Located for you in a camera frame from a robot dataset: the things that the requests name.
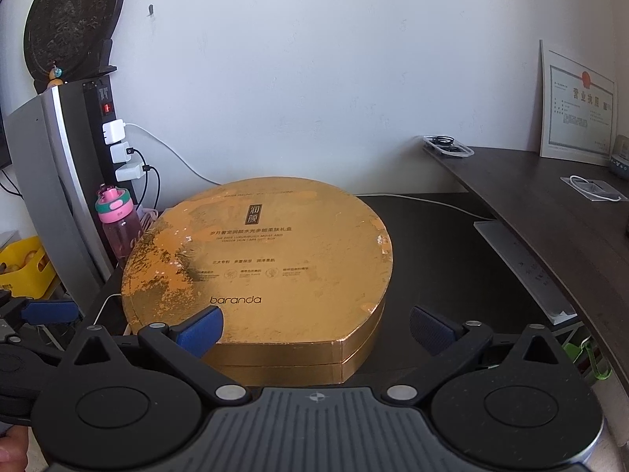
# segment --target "wooden desk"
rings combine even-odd
[[[590,202],[560,177],[606,181],[627,196],[629,183],[605,167],[533,152],[475,147],[458,159],[426,151],[545,266],[629,391],[629,203]]]

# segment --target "bottle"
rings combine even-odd
[[[124,264],[142,236],[142,225],[129,191],[115,186],[101,187],[96,212],[116,258]]]

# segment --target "dark desk surface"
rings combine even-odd
[[[464,159],[427,152],[545,266],[629,391],[629,203],[591,202],[560,177],[606,181],[624,195],[629,183],[596,165],[526,151],[474,151]]]
[[[469,193],[418,195],[491,217]],[[425,362],[429,355],[411,337],[408,315],[420,304],[454,321],[480,320],[496,332],[520,333],[546,316],[501,258],[474,229],[474,218],[443,206],[393,197],[365,197],[383,219],[393,244],[393,274],[371,355],[348,386],[381,389]],[[121,271],[109,279],[86,317],[89,324],[106,296],[120,292]],[[121,334],[127,324],[120,297],[98,321]]]

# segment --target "paper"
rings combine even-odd
[[[615,136],[616,85],[542,42],[543,131],[540,155],[607,165]]]

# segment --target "white wall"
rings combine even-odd
[[[616,34],[617,132],[629,136],[629,0],[611,0]]]
[[[4,169],[11,180],[16,182],[13,166]],[[15,191],[13,186],[0,174],[0,183],[11,191]],[[15,195],[9,195],[4,190],[0,190],[0,233],[6,231],[18,231],[20,238],[29,238],[37,234],[33,227],[33,222],[26,211],[26,204]]]
[[[0,6],[5,111],[34,94],[21,51],[31,1]],[[125,0],[112,86],[118,116],[219,183],[443,191],[456,184],[416,135],[538,149],[540,38],[614,71],[611,0]],[[128,129],[162,174],[161,206],[208,185]]]

